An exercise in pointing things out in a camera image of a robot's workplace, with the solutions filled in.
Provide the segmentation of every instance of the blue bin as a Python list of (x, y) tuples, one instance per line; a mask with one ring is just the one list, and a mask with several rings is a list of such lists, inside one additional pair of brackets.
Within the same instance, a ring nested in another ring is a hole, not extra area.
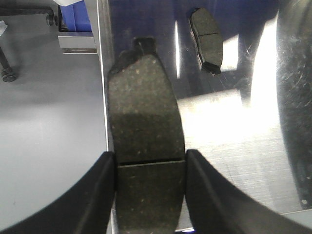
[(61, 6), (64, 23), (69, 32), (92, 32), (84, 1)]

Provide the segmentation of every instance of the gray floor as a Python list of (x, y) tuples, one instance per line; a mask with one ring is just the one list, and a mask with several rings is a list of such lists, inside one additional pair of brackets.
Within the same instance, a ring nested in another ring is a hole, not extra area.
[(44, 15), (0, 20), (19, 76), (0, 80), (1, 230), (71, 187), (105, 150), (105, 132), (98, 56), (63, 55)]

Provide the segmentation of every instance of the reflective metal surface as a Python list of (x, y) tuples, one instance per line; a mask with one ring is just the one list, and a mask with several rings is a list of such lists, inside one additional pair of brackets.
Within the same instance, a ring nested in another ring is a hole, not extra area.
[(113, 52), (113, 34), (111, 28), (110, 5), (109, 0), (96, 0), (96, 1), (86, 0), (85, 3), (100, 62), (106, 149), (112, 151), (113, 144), (107, 118), (107, 95), (106, 95), (107, 75), (110, 68), (114, 64), (115, 60)]
[(286, 218), (289, 218), (297, 223), (300, 223), (303, 226), (306, 226), (308, 228), (312, 228), (312, 210), (302, 210), (302, 211), (297, 211), (297, 212), (290, 212), (283, 214)]
[(97, 53), (93, 34), (89, 32), (58, 32), (58, 41), (64, 54)]
[(283, 136), (300, 202), (306, 209), (312, 207), (312, 2), (284, 3), (277, 37), (277, 92)]
[[(302, 201), (298, 192), (293, 154), (280, 124), (282, 97), (277, 95), (276, 79), (280, 61), (287, 64), (288, 58), (280, 56), (276, 37), (289, 22), (292, 28), (302, 24), (295, 19), (308, 17), (302, 15), (309, 3), (109, 1), (115, 57), (131, 48), (135, 37), (156, 39), (178, 98), (186, 149), (199, 149), (233, 184), (278, 213), (308, 207), (302, 207), (308, 200)], [(206, 7), (220, 27), (224, 40), (220, 76), (200, 69), (188, 22), (197, 7)], [(281, 18), (284, 13), (286, 21)], [(186, 213), (184, 207), (178, 229), (190, 227)]]

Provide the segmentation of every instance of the chair leg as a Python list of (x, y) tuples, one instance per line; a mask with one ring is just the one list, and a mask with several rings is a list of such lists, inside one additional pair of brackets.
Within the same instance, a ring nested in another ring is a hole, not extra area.
[(2, 51), (0, 47), (0, 63), (3, 67), (3, 70), (1, 72), (2, 80), (4, 82), (12, 82), (16, 80), (16, 76), (14, 75), (14, 72), (12, 68), (9, 65), (8, 60), (5, 57), (4, 52)]
[(54, 15), (51, 7), (0, 7), (0, 16), (21, 16), (21, 15), (37, 15), (37, 14), (48, 14), (47, 23), (52, 26), (58, 24), (58, 18)]

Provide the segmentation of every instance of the black clamp jaw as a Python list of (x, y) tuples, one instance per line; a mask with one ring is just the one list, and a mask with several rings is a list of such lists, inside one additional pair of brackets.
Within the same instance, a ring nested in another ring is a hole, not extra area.
[[(312, 233), (242, 193), (197, 150), (187, 151), (185, 174), (185, 196), (196, 234)], [(1, 234), (104, 234), (115, 196), (116, 178), (114, 154), (105, 152), (59, 199)], [(154, 228), (153, 233), (160, 233), (160, 229)], [(129, 233), (151, 233), (149, 231), (130, 230)]]

